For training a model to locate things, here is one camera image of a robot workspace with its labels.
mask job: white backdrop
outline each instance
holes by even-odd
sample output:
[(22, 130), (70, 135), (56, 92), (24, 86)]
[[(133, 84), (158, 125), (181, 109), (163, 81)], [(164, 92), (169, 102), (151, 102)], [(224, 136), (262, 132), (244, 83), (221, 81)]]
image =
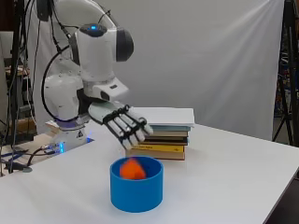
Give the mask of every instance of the white backdrop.
[[(199, 124), (271, 138), (284, 0), (96, 1), (135, 41), (132, 58), (115, 69), (131, 89), (125, 103), (192, 107)], [(34, 21), (31, 59), (36, 29)], [(43, 29), (34, 94), (40, 132), (48, 116), (39, 81), (54, 52)]]

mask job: book spine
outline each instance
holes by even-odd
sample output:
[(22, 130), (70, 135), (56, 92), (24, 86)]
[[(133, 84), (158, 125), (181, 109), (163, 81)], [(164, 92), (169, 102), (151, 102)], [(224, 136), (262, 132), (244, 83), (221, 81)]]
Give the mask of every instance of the book spine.
[(138, 145), (136, 147), (133, 147), (133, 149), (164, 152), (184, 152), (184, 146)]

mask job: orange ball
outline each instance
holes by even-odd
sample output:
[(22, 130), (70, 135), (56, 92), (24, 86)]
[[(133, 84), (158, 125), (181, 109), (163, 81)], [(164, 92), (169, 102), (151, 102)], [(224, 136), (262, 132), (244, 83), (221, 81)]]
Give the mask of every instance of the orange ball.
[(128, 159), (121, 166), (120, 175), (123, 179), (138, 180), (146, 178), (146, 172), (144, 171), (140, 163), (134, 158)]

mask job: metal stand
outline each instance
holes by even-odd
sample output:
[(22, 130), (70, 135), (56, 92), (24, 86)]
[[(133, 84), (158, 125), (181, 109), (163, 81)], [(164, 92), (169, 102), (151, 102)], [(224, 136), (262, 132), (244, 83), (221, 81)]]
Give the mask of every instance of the metal stand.
[[(289, 142), (291, 146), (299, 147), (299, 126), (298, 126), (298, 104), (297, 104), (297, 91), (296, 91), (296, 68), (298, 66), (298, 46), (297, 46), (297, 38), (296, 38), (296, 29), (295, 29), (295, 4), (293, 0), (286, 0), (284, 6), (283, 13), (283, 25), (282, 25), (282, 34), (281, 34), (281, 42), (283, 41), (284, 31), (287, 34), (287, 43), (288, 43), (288, 64), (290, 71), (290, 83), (291, 83), (291, 109), (292, 113), (289, 113), (285, 90), (283, 86), (283, 69), (281, 65), (281, 51), (282, 44), (280, 45), (280, 57), (279, 57), (279, 77), (278, 84), (280, 87), (280, 93), (282, 97), (282, 105), (284, 117), (279, 125), (278, 131), (275, 134), (273, 141), (275, 141), (278, 137), (278, 134), (283, 126), (283, 123), (286, 122)], [(297, 79), (297, 87), (299, 87), (299, 78)]]

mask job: blue led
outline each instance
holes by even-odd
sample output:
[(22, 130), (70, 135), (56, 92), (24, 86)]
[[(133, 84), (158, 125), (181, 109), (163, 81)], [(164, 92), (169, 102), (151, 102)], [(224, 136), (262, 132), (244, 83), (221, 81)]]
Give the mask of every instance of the blue led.
[(59, 144), (60, 153), (64, 153), (64, 143)]

